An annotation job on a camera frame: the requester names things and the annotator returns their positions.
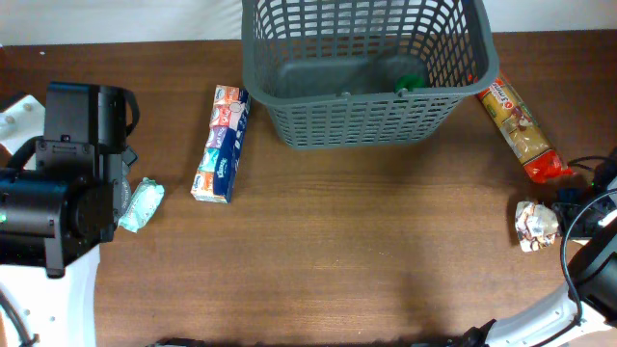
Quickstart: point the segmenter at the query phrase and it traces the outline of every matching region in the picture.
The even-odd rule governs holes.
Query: wooden surface
[[[495,36],[502,68],[566,159],[615,146],[616,39]],[[119,229],[101,248],[99,346],[460,334],[563,281],[558,248],[524,254],[509,227],[518,200],[550,198],[555,186],[530,183],[474,98],[415,146],[314,151],[284,145],[256,103],[234,199],[222,205],[189,189],[215,85],[242,84],[240,42],[5,47],[0,63],[3,97],[44,102],[51,80],[137,95],[129,179],[155,178],[166,197],[147,227]],[[613,331],[573,345],[616,341]]]

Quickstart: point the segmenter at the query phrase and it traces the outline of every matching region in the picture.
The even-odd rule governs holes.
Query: black cable
[[[577,159],[573,159],[571,161],[568,162],[568,166],[572,166],[575,163],[579,163],[581,161],[587,161],[587,160],[604,160],[604,161],[610,161],[613,162],[613,164],[617,165],[617,161],[613,158],[609,158],[609,157],[605,157],[605,156],[601,156],[601,155],[589,155],[589,156],[585,156],[585,157],[580,157]]]
[[[21,319],[19,319],[17,312],[15,312],[15,309],[11,306],[11,303],[9,303],[9,299],[7,299],[4,295],[2,289],[0,289],[0,306],[2,306],[5,312],[7,312],[7,316],[11,319],[11,322],[17,330],[17,334],[19,334],[19,338],[21,339],[21,345],[19,345],[19,347],[30,347],[38,342],[36,335],[32,339],[28,336],[26,327],[23,325]]]
[[[124,90],[124,100],[128,103],[128,107],[131,109],[131,117],[133,121],[126,126],[126,136],[128,137],[135,127],[137,127],[137,123],[139,122],[139,106],[137,105],[137,99],[135,98],[135,94],[131,91]]]
[[[567,251],[567,247],[568,247],[568,238],[570,238],[570,233],[574,229],[575,224],[582,217],[582,215],[589,208],[591,208],[591,206],[594,203],[598,202],[598,200],[606,198],[609,195],[615,194],[615,193],[617,193],[617,188],[609,189],[609,190],[607,190],[607,191],[597,195],[595,198],[593,198],[589,202],[587,202],[587,204],[585,204],[585,206],[580,210],[580,212],[578,212],[577,216],[572,220],[572,222],[570,223],[570,226],[568,227],[568,230],[566,230],[566,232],[564,233],[563,238],[561,239],[561,251],[560,251],[560,256],[559,256],[560,257],[560,261],[561,261],[561,271],[563,272],[563,277],[566,280],[566,284],[568,284],[568,291],[570,293],[570,296],[572,297],[572,301],[574,301],[575,304],[577,305],[577,314],[575,314],[575,318],[572,320],[572,322],[570,322],[570,324],[568,324],[568,326],[566,328],[560,330],[559,332],[557,332],[553,336],[547,338],[546,340],[540,342],[539,344],[537,344],[537,345],[535,345],[533,347],[546,346],[547,344],[555,341],[561,335],[563,335],[563,334],[567,333],[568,331],[570,331],[575,326],[579,326],[580,325],[580,318],[582,317],[582,301],[580,300],[580,296],[578,295],[577,288],[575,287],[575,284],[572,281],[572,278],[570,277],[570,271],[568,270],[568,263],[567,263],[567,260],[566,260],[566,251]]]

